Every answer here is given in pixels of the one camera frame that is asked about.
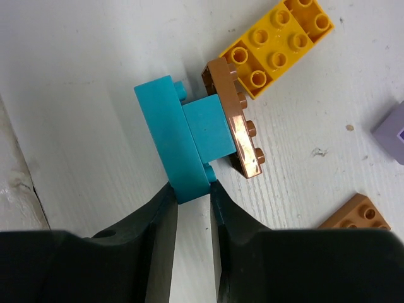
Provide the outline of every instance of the dark spot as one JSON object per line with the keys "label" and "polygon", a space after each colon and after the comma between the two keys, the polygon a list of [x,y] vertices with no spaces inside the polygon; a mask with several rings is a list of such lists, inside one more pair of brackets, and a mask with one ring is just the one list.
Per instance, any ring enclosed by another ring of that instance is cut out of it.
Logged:
{"label": "dark spot", "polygon": [[316,147],[315,149],[313,149],[313,151],[311,152],[311,156],[315,157],[315,156],[321,156],[321,157],[325,157],[328,154],[328,150],[322,150],[318,147]]}
{"label": "dark spot", "polygon": [[351,125],[351,124],[348,124],[347,126],[345,126],[345,128],[347,129],[347,131],[354,131],[355,130],[354,126]]}

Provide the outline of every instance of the table surface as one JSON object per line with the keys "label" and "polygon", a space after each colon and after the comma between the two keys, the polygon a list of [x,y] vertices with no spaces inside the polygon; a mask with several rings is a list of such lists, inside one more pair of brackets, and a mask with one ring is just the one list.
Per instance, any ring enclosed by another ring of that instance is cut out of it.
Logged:
{"label": "table surface", "polygon": [[[91,236],[148,201],[167,176],[133,86],[171,74],[203,97],[206,62],[276,3],[5,1],[0,93],[50,227]],[[249,100],[262,175],[213,168],[270,228],[315,228],[362,193],[404,239],[404,167],[370,134],[404,99],[404,4],[319,3],[335,30]],[[171,302],[215,301],[209,212],[208,196],[179,208]]]}

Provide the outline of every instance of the white wooden surface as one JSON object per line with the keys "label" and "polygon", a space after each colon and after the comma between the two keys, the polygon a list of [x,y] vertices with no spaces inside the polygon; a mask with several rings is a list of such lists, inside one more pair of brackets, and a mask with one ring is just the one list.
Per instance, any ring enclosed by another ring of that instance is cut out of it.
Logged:
{"label": "white wooden surface", "polygon": [[[51,227],[93,235],[148,201],[167,177],[133,86],[171,74],[202,97],[205,63],[276,3],[3,1],[0,93]],[[271,228],[317,227],[360,192],[404,239],[404,167],[369,132],[404,99],[404,4],[320,4],[335,31],[249,102],[263,174],[214,169]],[[171,302],[214,302],[213,280],[204,197],[179,208]]]}
{"label": "white wooden surface", "polygon": [[49,229],[0,97],[0,231]]}

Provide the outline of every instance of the plastic brick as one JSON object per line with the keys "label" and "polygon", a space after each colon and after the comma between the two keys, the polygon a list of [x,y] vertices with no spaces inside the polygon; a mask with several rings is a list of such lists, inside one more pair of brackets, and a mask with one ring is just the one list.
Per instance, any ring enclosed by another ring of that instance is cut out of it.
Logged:
{"label": "plastic brick", "polygon": [[319,229],[365,228],[390,230],[390,226],[372,201],[362,194],[356,194],[319,227]]}
{"label": "plastic brick", "polygon": [[404,102],[392,111],[373,136],[398,163],[404,165]]}
{"label": "plastic brick", "polygon": [[333,28],[316,0],[283,0],[220,57],[236,65],[239,82],[254,99]]}
{"label": "plastic brick", "polygon": [[182,83],[166,76],[136,86],[134,91],[178,203],[208,194],[216,177],[196,149],[181,106],[186,98]]}
{"label": "plastic brick", "polygon": [[209,95],[218,94],[227,118],[237,153],[230,155],[235,169],[244,177],[251,178],[262,173],[261,164],[265,162],[264,153],[255,148],[251,137],[256,136],[252,121],[246,121],[243,109],[247,100],[243,93],[237,93],[234,81],[237,71],[233,64],[227,64],[224,58],[208,62],[202,73],[202,79]]}
{"label": "plastic brick", "polygon": [[218,95],[182,106],[202,163],[235,153],[235,146]]}

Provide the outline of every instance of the lego stud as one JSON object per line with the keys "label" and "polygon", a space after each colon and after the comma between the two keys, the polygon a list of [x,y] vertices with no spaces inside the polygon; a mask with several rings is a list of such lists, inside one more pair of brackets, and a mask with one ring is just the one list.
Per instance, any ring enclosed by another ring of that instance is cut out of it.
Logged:
{"label": "lego stud", "polygon": [[238,96],[238,98],[239,98],[239,102],[240,102],[240,105],[241,105],[241,108],[242,109],[246,109],[247,108],[247,98],[246,98],[246,96],[243,94],[243,93],[237,93],[237,96]]}
{"label": "lego stud", "polygon": [[263,71],[253,71],[250,76],[250,82],[254,88],[261,88],[266,83],[266,75]]}
{"label": "lego stud", "polygon": [[265,163],[265,156],[263,153],[263,150],[260,149],[259,147],[257,147],[255,149],[255,154],[257,155],[257,159],[258,159],[258,164],[262,165]]}
{"label": "lego stud", "polygon": [[279,69],[286,65],[287,63],[287,56],[281,52],[274,52],[268,61],[269,66],[273,69]]}
{"label": "lego stud", "polygon": [[231,52],[231,60],[236,65],[241,65],[247,62],[248,52],[241,46],[234,47]]}
{"label": "lego stud", "polygon": [[288,11],[278,9],[273,13],[271,19],[274,27],[283,28],[290,21],[290,15]]}
{"label": "lego stud", "polygon": [[297,0],[297,3],[302,7],[306,8],[313,3],[313,0]]}
{"label": "lego stud", "polygon": [[289,39],[290,48],[296,52],[305,48],[307,43],[308,43],[307,36],[303,35],[302,33],[296,33],[296,34],[292,35]]}
{"label": "lego stud", "polygon": [[185,101],[187,99],[187,91],[181,81],[174,83],[175,91],[177,92],[178,99],[180,101]]}
{"label": "lego stud", "polygon": [[383,224],[381,222],[376,222],[375,224],[372,225],[372,227],[374,229],[386,229],[386,230],[389,230],[389,228],[387,226],[385,226],[385,224]]}
{"label": "lego stud", "polygon": [[376,216],[376,211],[368,206],[363,206],[359,210],[359,215],[366,220],[373,220],[374,217]]}
{"label": "lego stud", "polygon": [[291,11],[298,11],[303,8],[308,8],[313,4],[313,0],[291,0],[288,1],[287,7]]}
{"label": "lego stud", "polygon": [[255,128],[254,123],[251,120],[248,120],[246,123],[247,123],[248,135],[250,137],[255,137],[257,135],[257,129]]}
{"label": "lego stud", "polygon": [[343,229],[357,229],[358,226],[356,226],[352,221],[350,220],[345,220],[344,222],[341,223],[341,227]]}
{"label": "lego stud", "polygon": [[309,36],[315,37],[330,27],[330,19],[324,14],[318,14],[309,25]]}
{"label": "lego stud", "polygon": [[254,30],[251,34],[251,42],[257,46],[261,47],[268,42],[268,32],[263,28]]}
{"label": "lego stud", "polygon": [[237,77],[238,77],[238,75],[237,75],[237,68],[235,67],[235,65],[234,65],[233,63],[230,63],[230,64],[228,65],[228,67],[229,67],[230,75],[231,75],[233,81],[236,81],[236,80],[237,80]]}

